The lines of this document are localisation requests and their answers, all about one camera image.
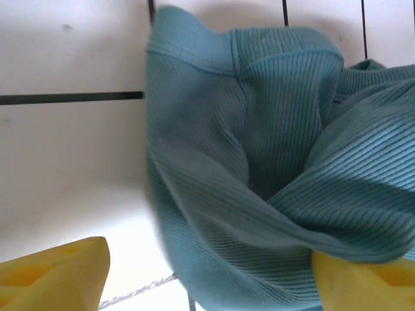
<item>ribbed knit garment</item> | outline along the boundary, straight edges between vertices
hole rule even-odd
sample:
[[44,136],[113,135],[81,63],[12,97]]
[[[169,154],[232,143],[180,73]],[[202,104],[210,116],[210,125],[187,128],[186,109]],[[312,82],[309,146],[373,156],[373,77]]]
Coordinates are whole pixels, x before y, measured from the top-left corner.
[[147,51],[150,186],[207,311],[320,310],[313,249],[415,259],[414,66],[344,69],[315,30],[219,34],[175,7]]

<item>white surface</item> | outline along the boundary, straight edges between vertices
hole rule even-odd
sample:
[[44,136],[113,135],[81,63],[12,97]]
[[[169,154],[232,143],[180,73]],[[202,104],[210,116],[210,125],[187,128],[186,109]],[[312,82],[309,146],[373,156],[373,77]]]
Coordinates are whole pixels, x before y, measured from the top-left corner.
[[206,27],[225,31],[246,27],[284,26],[282,1],[275,0],[155,0],[194,14]]
[[346,66],[364,60],[361,0],[287,0],[287,11],[290,26],[312,27],[329,35]]
[[196,303],[196,311],[205,311],[198,303]]
[[0,106],[0,262],[105,236],[102,300],[172,271],[148,201],[144,100]]
[[188,311],[187,292],[179,281],[153,288],[104,309],[105,311]]
[[413,0],[364,0],[368,57],[387,67],[415,63]]
[[0,0],[0,95],[144,89],[145,0]]

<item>white tiled wall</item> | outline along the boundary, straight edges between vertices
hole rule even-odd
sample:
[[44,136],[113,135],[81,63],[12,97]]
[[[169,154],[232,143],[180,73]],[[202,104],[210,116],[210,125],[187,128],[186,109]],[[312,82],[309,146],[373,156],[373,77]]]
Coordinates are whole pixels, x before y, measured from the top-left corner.
[[0,0],[0,95],[144,89],[146,0]]
[[179,283],[172,281],[135,297],[109,306],[105,311],[189,311],[187,292]]
[[205,26],[225,31],[238,27],[283,27],[283,7],[275,0],[156,0],[194,14]]
[[144,100],[0,107],[0,262],[105,236],[103,299],[172,271],[150,209]]
[[415,63],[414,1],[364,0],[368,57],[387,66]]
[[[156,0],[217,31],[282,27],[282,3]],[[351,65],[364,59],[361,3],[287,0],[288,22],[327,33]],[[364,4],[368,57],[415,62],[413,1]],[[149,32],[147,0],[0,0],[0,96],[143,91]],[[102,235],[112,257],[102,300],[172,273],[148,197],[144,114],[144,100],[0,106],[0,262]],[[170,310],[187,310],[178,281],[106,310],[161,311],[167,295]]]

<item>fabric fold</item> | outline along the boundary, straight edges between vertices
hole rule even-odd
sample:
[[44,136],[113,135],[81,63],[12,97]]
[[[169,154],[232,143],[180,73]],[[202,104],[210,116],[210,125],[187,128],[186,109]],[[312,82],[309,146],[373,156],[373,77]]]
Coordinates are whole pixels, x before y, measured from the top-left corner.
[[344,69],[315,30],[218,34],[175,7],[147,51],[152,194],[207,311],[320,310],[312,250],[413,258],[413,67]]

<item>yellow plastic object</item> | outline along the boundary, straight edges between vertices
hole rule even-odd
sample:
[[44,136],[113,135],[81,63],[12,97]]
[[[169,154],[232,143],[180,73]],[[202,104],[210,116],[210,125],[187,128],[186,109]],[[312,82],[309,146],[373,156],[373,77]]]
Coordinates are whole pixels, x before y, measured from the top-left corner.
[[0,264],[0,311],[97,311],[110,269],[94,237]]
[[314,252],[314,279],[324,311],[415,311],[415,262],[352,264]]

